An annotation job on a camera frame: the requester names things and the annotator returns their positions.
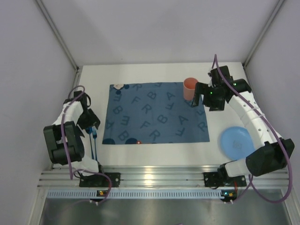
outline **metal beam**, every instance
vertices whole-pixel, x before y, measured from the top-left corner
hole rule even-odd
[[[69,59],[72,67],[74,68],[74,70],[78,70],[78,66],[73,58],[73,56],[71,55],[65,41],[63,40],[63,38],[61,37],[57,27],[55,26],[48,10],[46,9],[44,3],[42,2],[42,0],[34,0],[35,3],[37,4],[38,8],[40,9],[40,11],[42,12],[44,18],[46,19],[46,21],[48,22],[52,32],[54,33],[56,39],[58,40],[62,50],[64,51],[64,53],[66,54],[67,58]]]
[[[267,31],[269,30],[270,26],[272,25],[274,19],[276,18],[276,16],[278,15],[280,9],[282,8],[283,4],[285,3],[285,0],[278,0],[276,6],[274,7],[270,17],[268,18],[266,24],[264,25],[262,31],[260,32],[258,38],[256,39],[254,45],[252,46],[245,62],[243,63],[244,68],[247,67],[247,65],[249,64],[249,62],[251,61],[254,53],[256,52],[259,44],[261,43],[262,39],[264,38],[264,36],[266,35]]]

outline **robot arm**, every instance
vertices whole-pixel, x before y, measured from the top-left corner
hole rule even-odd
[[[250,86],[244,79],[233,80],[227,66],[220,67],[226,80],[264,116],[261,109],[255,102]],[[225,101],[234,109],[243,122],[245,128],[250,133],[254,147],[256,149],[246,158],[225,163],[220,166],[218,172],[224,180],[240,175],[260,176],[275,170],[286,167],[286,160],[282,150],[275,138],[269,131],[267,125],[258,116],[254,109],[248,106],[240,97],[236,96],[224,83],[217,69],[211,70],[210,84],[197,83],[192,107],[199,105],[200,95],[203,95],[202,104],[210,107],[210,111],[224,110]],[[283,139],[278,133],[278,137],[283,143],[288,156],[290,157],[294,144],[291,139]]]
[[[74,97],[77,97],[80,94],[81,91],[75,91]],[[64,145],[62,143],[60,125],[64,109],[72,100],[73,98],[66,99],[58,119],[52,125],[44,128],[44,137],[49,157],[54,164],[68,164]],[[90,97],[84,93],[68,108],[65,115],[64,128],[72,167],[98,173],[101,172],[101,165],[96,160],[93,160],[84,154],[84,145],[81,140],[81,137],[84,137],[82,130],[92,126],[95,126],[98,129],[100,125],[100,120],[89,107]],[[84,172],[82,174],[84,176],[92,175]]]

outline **blue plate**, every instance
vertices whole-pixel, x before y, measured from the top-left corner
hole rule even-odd
[[[243,127],[230,127],[221,135],[221,149],[231,159],[245,158],[255,151],[251,136]]]

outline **cartoon character face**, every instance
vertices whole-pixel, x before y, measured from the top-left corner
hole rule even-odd
[[[129,88],[129,85],[128,84],[114,84],[113,85],[113,88],[115,88],[117,91],[116,91],[116,94],[117,95],[120,95],[121,94],[121,90],[124,88],[124,89],[128,89]]]

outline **gray floor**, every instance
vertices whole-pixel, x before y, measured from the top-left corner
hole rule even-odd
[[[264,192],[271,199],[279,192]],[[284,203],[267,203],[248,191],[235,204],[219,200],[109,200],[96,206],[78,200],[47,199],[40,225],[289,225]]]

